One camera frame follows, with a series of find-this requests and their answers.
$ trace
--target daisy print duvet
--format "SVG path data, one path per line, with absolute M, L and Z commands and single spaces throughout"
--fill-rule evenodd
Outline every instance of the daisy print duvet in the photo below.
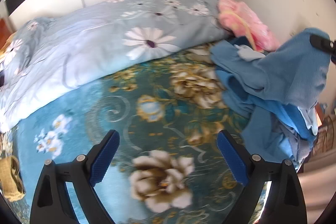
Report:
M 3 64 L 0 131 L 100 77 L 225 39 L 217 2 L 107 0 L 64 17 L 27 22 Z

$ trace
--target daisy center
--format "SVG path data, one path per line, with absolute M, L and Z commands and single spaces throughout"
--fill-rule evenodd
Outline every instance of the daisy center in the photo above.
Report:
M 156 48 L 156 45 L 153 41 L 151 40 L 146 40 L 146 44 L 150 47 L 150 48 Z

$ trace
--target bed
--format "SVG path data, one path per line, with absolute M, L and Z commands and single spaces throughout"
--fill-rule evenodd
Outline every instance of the bed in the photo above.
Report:
M 73 160 L 110 129 L 121 144 L 95 190 L 116 223 L 224 219 L 242 186 L 216 134 L 228 129 L 242 143 L 248 120 L 222 102 L 209 57 L 211 42 L 229 35 L 217 24 L 216 4 L 109 0 L 62 18 L 36 18 L 13 36 L 10 60 L 3 60 L 0 155 L 19 159 L 25 197 L 9 204 L 23 223 L 44 161 Z M 151 175 L 143 185 L 145 171 Z M 86 223 L 67 186 L 78 221 Z

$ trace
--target folded yellow towel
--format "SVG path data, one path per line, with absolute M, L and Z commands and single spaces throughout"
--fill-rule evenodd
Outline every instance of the folded yellow towel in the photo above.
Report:
M 2 195 L 10 202 L 18 201 L 25 196 L 25 189 L 19 177 L 20 166 L 15 156 L 0 160 L 0 183 Z

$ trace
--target bright blue cloth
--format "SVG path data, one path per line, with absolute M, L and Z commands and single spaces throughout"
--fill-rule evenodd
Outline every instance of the bright blue cloth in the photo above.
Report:
M 330 55 L 311 46 L 311 34 L 329 38 L 321 30 L 306 29 L 276 52 L 250 62 L 238 56 L 234 41 L 221 41 L 211 48 L 216 73 L 227 88 L 225 103 L 244 117 L 251 115 L 242 132 L 246 148 L 265 160 L 290 158 L 297 166 L 303 160 L 298 155 L 313 147 L 312 128 L 316 125 L 307 124 L 301 112 L 311 112 L 325 87 Z M 291 130 L 279 126 L 279 121 L 293 128 L 303 142 L 290 141 Z

